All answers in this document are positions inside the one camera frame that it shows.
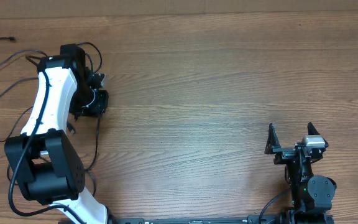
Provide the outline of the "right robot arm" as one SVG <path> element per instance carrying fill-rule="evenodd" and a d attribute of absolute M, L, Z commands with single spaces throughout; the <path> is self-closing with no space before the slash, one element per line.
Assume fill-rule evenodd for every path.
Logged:
<path fill-rule="evenodd" d="M 285 181 L 289 189 L 271 199 L 259 214 L 262 223 L 333 223 L 333 217 L 326 212 L 332 209 L 332 200 L 337 184 L 329 177 L 314 175 L 312 164 L 323 158 L 329 147 L 312 123 L 307 125 L 308 134 L 293 147 L 281 147 L 274 125 L 268 127 L 265 154 L 274 155 L 275 165 L 285 166 Z M 291 195 L 292 206 L 280 214 L 267 218 L 265 211 L 271 204 L 286 194 Z"/>

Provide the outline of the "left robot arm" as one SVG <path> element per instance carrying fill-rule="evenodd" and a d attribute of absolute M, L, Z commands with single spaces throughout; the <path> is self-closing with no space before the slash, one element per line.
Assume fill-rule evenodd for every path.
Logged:
<path fill-rule="evenodd" d="M 11 210 L 30 217 L 58 209 L 72 223 L 115 223 L 110 209 L 85 186 L 85 168 L 67 137 L 69 114 L 100 119 L 109 94 L 105 75 L 93 67 L 81 44 L 61 45 L 58 55 L 30 58 L 39 87 L 31 115 L 4 151 L 13 174 Z"/>

